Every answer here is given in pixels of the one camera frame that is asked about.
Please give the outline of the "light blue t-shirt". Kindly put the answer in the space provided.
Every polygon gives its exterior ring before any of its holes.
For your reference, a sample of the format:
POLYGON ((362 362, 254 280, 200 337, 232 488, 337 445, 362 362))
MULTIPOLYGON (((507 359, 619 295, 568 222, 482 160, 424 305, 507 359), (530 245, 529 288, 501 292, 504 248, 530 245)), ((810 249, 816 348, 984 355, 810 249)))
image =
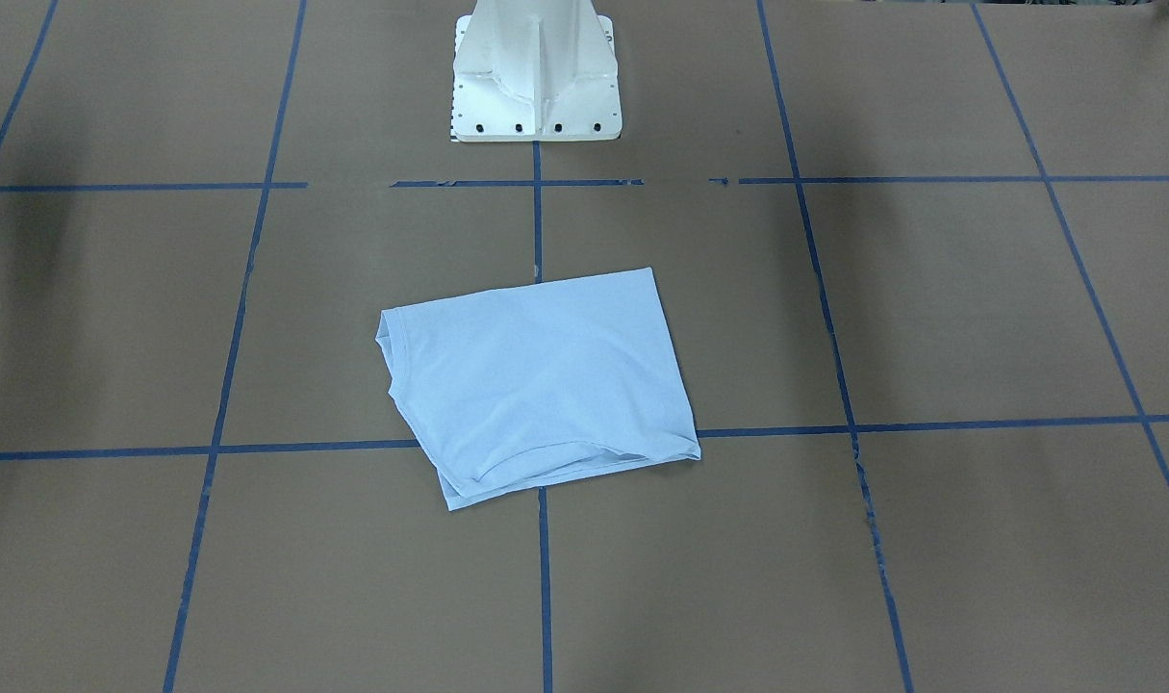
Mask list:
POLYGON ((701 459, 650 268, 387 309, 374 341, 448 510, 701 459))

